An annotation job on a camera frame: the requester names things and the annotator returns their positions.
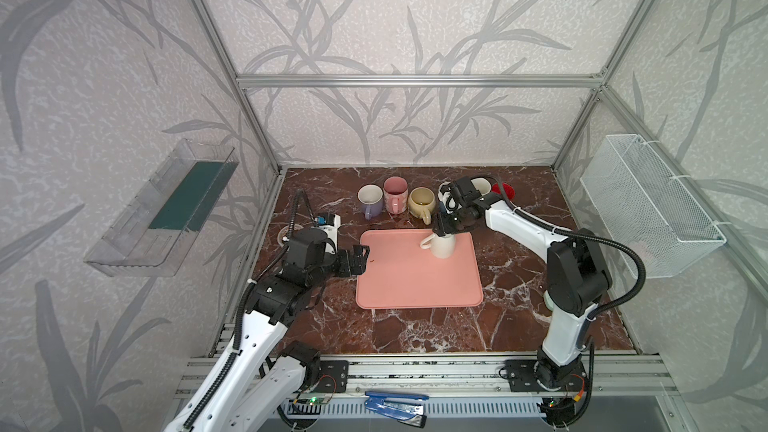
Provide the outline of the light green mug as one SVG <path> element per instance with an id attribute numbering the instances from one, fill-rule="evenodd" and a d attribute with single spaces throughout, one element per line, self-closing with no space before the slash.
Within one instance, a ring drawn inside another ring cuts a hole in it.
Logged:
<path id="1" fill-rule="evenodd" d="M 492 191 L 492 184 L 483 177 L 473 178 L 471 183 L 482 196 Z"/>

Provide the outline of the red mug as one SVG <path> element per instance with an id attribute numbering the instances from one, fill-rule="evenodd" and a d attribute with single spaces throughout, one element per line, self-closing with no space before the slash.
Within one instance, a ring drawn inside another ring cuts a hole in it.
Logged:
<path id="1" fill-rule="evenodd" d="M 514 188 L 511 185 L 509 185 L 507 183 L 503 183 L 502 185 L 494 184 L 492 186 L 492 188 L 491 188 L 491 190 L 494 193 L 497 193 L 498 195 L 501 195 L 501 189 L 504 189 L 504 193 L 506 194 L 506 196 L 507 196 L 507 198 L 509 200 L 513 200 L 514 199 L 514 197 L 515 197 L 515 190 L 514 190 Z"/>

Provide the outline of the white mug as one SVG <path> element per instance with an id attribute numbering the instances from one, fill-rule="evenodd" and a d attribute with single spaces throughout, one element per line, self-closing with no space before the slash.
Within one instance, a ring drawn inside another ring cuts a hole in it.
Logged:
<path id="1" fill-rule="evenodd" d="M 450 258 L 456 248 L 457 239 L 453 234 L 440 236 L 432 233 L 424 238 L 419 246 L 422 250 L 429 250 L 438 259 Z"/>

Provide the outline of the pink patterned mug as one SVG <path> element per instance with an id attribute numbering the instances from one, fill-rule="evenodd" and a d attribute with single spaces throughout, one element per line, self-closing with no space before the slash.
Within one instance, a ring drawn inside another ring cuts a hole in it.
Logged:
<path id="1" fill-rule="evenodd" d="M 409 196 L 408 183 L 400 176 L 391 176 L 383 184 L 385 208 L 392 215 L 402 214 L 407 210 Z"/>

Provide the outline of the purple mug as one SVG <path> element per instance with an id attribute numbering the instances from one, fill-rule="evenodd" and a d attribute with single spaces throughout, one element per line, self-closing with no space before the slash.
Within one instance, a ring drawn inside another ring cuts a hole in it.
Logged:
<path id="1" fill-rule="evenodd" d="M 361 210 L 366 221 L 379 216 L 384 209 L 384 192 L 381 187 L 367 184 L 361 187 L 357 194 Z"/>

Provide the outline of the pink tray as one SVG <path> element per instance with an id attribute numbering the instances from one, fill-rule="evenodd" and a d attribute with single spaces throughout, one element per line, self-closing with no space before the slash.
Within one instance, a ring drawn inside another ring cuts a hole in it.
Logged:
<path id="1" fill-rule="evenodd" d="M 474 307 L 483 287 L 472 236 L 456 236 L 448 258 L 432 253 L 425 229 L 368 230 L 360 238 L 370 247 L 366 271 L 357 279 L 356 303 L 363 309 Z"/>

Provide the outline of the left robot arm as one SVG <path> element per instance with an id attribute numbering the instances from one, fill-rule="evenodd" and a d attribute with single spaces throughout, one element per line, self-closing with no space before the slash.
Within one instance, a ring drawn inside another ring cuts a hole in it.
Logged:
<path id="1" fill-rule="evenodd" d="M 343 249 L 337 238 L 329 225 L 289 233 L 249 280 L 224 354 L 167 430 L 256 431 L 291 394 L 319 382 L 320 354 L 310 346 L 294 342 L 274 364 L 267 359 L 296 317 L 319 302 L 328 279 L 365 272 L 369 246 Z"/>

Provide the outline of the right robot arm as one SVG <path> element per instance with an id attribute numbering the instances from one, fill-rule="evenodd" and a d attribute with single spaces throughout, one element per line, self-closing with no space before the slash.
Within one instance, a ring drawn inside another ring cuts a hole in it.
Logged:
<path id="1" fill-rule="evenodd" d="M 470 232 L 480 225 L 523 245 L 547 267 L 547 294 L 552 317 L 547 335 L 537 351 L 536 380 L 546 390 L 557 390 L 581 363 L 588 328 L 597 316 L 639 294 L 647 278 L 640 255 L 629 246 L 547 222 L 514 204 L 501 183 L 498 190 L 481 193 L 469 177 L 439 187 L 433 232 L 444 237 Z M 602 248 L 611 247 L 634 263 L 635 284 L 605 304 L 603 296 L 613 279 Z"/>

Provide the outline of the tape roll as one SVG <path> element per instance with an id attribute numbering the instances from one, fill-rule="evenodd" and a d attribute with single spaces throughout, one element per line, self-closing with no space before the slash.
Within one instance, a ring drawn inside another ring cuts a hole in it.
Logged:
<path id="1" fill-rule="evenodd" d="M 282 245 L 284 245 L 285 243 L 287 243 L 289 241 L 289 239 L 290 239 L 290 237 L 289 237 L 290 232 L 291 232 L 291 229 L 290 229 L 289 226 L 284 226 L 279 231 L 278 236 L 277 236 L 277 244 L 279 246 L 282 246 Z"/>

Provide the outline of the blue stapler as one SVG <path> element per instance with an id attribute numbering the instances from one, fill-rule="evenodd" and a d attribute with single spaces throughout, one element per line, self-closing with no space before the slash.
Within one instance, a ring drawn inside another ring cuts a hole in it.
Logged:
<path id="1" fill-rule="evenodd" d="M 364 405 L 369 412 L 411 427 L 423 429 L 426 425 L 425 406 L 429 400 L 427 395 L 367 391 L 365 396 Z"/>

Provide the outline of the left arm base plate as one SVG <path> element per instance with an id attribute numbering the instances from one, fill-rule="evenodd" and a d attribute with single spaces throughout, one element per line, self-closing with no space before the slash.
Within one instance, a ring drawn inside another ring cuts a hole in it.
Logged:
<path id="1" fill-rule="evenodd" d="M 344 393 L 347 389 L 349 365 L 347 360 L 321 360 L 318 382 L 313 387 L 312 392 Z"/>

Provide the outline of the clear plastic wall bin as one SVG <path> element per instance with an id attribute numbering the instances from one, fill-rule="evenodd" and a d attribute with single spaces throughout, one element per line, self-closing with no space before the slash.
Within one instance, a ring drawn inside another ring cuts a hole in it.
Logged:
<path id="1" fill-rule="evenodd" d="M 172 277 L 234 175 L 230 145 L 180 140 L 84 262 L 108 277 Z"/>

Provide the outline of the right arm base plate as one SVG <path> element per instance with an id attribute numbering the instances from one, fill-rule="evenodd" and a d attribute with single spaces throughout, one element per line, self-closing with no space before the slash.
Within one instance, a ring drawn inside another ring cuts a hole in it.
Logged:
<path id="1" fill-rule="evenodd" d="M 548 375 L 546 367 L 540 367 L 536 359 L 506 360 L 498 371 L 511 392 L 563 393 L 576 395 L 585 388 L 587 372 L 581 362 L 573 367 L 564 368 L 564 372 Z"/>

